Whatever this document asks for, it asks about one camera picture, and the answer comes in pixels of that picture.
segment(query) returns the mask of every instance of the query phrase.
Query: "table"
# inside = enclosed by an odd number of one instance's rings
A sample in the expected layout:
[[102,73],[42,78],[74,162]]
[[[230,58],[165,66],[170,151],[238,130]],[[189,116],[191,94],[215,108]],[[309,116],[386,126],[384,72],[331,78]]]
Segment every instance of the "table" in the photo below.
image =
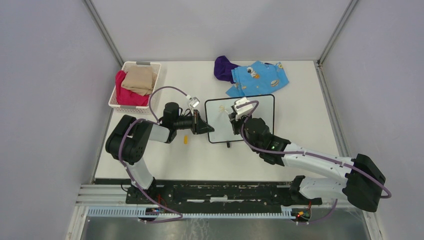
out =
[[[247,66],[254,61],[234,61]],[[263,61],[275,64],[278,61]],[[330,119],[313,61],[282,61],[290,83],[274,92],[274,134],[310,150],[338,155]],[[205,101],[227,98],[231,84],[214,77],[213,61],[162,62],[164,86],[174,86],[197,97],[197,109],[205,117]],[[184,110],[187,99],[173,89],[162,90],[159,107],[162,116],[168,102],[176,102]],[[106,137],[124,114],[113,111]],[[154,120],[152,115],[128,114],[136,118]],[[184,144],[188,135],[188,144]],[[156,179],[218,180],[218,181],[292,181],[297,175],[319,177],[306,170],[265,163],[244,142],[210,143],[207,134],[192,135],[189,129],[179,130],[171,144],[150,141],[144,153],[149,171]],[[106,152],[103,146],[95,178],[127,179],[123,166]]]

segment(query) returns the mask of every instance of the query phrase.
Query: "gray floor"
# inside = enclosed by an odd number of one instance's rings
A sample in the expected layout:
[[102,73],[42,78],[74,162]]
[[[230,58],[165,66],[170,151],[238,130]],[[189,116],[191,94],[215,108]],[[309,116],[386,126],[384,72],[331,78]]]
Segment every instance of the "gray floor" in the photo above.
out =
[[[327,209],[313,209],[312,219]],[[144,224],[129,217],[90,217],[82,240],[369,240],[360,210],[337,209],[323,222],[296,226],[287,219],[187,219]]]

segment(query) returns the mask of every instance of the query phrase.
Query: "white board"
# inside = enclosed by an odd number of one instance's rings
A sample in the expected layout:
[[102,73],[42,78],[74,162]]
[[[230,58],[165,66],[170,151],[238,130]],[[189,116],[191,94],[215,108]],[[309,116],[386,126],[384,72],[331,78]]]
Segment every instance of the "white board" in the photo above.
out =
[[92,0],[124,61],[317,60],[350,0]]
[[[206,121],[215,131],[208,133],[208,139],[211,143],[225,143],[241,141],[241,135],[234,135],[233,127],[230,123],[228,113],[231,113],[231,106],[240,97],[210,99],[204,103],[206,112]],[[252,114],[254,118],[262,118],[269,127],[269,131],[274,133],[274,109],[275,97],[272,94],[261,96],[249,96],[250,101],[257,100],[259,105]]]

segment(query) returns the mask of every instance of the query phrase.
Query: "red cloth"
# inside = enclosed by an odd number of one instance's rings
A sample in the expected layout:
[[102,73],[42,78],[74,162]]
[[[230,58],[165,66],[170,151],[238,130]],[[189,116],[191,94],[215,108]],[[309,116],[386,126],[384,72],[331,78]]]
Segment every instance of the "red cloth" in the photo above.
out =
[[121,87],[122,81],[127,74],[120,70],[115,76],[116,85],[116,101],[120,105],[142,106],[145,107],[149,103],[150,95],[139,95],[133,91]]

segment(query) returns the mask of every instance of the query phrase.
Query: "purple cloth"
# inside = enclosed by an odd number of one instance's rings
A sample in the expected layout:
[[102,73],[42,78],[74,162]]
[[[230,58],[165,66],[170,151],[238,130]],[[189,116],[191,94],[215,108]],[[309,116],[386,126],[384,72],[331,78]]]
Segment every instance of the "purple cloth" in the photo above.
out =
[[237,67],[239,67],[239,65],[231,63],[226,56],[219,56],[215,60],[215,67],[213,68],[213,74],[218,80],[227,81],[234,84],[231,70]]

